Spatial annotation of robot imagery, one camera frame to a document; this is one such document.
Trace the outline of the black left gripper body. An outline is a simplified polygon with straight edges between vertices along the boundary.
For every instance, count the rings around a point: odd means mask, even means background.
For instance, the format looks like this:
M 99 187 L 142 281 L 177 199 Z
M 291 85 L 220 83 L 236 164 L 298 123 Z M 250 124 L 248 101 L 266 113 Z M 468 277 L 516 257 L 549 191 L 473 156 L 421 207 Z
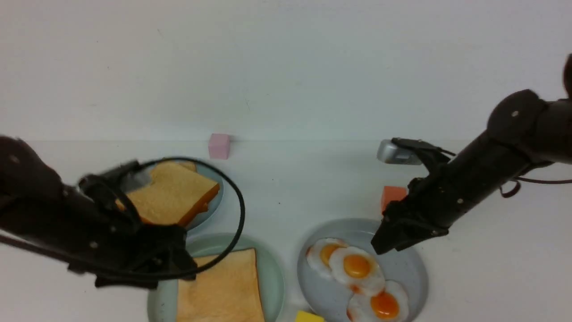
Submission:
M 178 225 L 147 225 L 122 270 L 140 274 L 174 274 L 196 271 L 198 264 L 186 250 L 187 230 Z M 161 280 L 129 280 L 97 275 L 96 288 L 157 289 Z

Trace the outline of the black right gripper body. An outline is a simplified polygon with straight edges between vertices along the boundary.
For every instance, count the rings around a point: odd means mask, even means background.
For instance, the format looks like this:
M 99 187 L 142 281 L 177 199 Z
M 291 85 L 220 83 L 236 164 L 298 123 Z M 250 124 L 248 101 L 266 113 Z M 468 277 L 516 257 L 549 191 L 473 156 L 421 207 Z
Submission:
M 376 254 L 389 251 L 402 251 L 426 240 L 447 236 L 449 228 L 439 226 L 429 218 L 425 210 L 418 206 L 411 188 L 420 186 L 423 178 L 414 178 L 407 188 L 407 196 L 402 200 L 390 202 L 382 216 L 370 244 Z

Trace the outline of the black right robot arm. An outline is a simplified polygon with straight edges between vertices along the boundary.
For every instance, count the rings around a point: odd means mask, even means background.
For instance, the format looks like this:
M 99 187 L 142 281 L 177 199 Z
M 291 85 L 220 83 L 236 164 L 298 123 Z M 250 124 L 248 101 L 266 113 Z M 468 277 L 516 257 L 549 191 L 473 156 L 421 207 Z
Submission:
M 542 100 L 530 89 L 507 96 L 492 111 L 486 129 L 459 153 L 423 140 L 394 137 L 380 143 L 378 159 L 387 164 L 424 165 L 429 174 L 409 182 L 402 200 L 388 202 L 370 241 L 376 254 L 401 251 L 449 234 L 451 226 L 503 185 L 510 198 L 525 174 L 572 154 L 571 57 L 563 69 L 567 97 Z

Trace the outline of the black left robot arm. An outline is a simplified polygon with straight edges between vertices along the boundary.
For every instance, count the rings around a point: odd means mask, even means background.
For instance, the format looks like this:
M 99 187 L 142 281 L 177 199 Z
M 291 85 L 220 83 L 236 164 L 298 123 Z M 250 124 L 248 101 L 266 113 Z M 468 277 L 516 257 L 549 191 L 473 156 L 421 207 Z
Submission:
M 154 290 L 160 281 L 196 279 L 186 231 L 152 225 L 106 177 L 88 175 L 88 194 L 65 185 L 23 140 L 1 137 L 1 242 L 95 275 L 95 286 Z

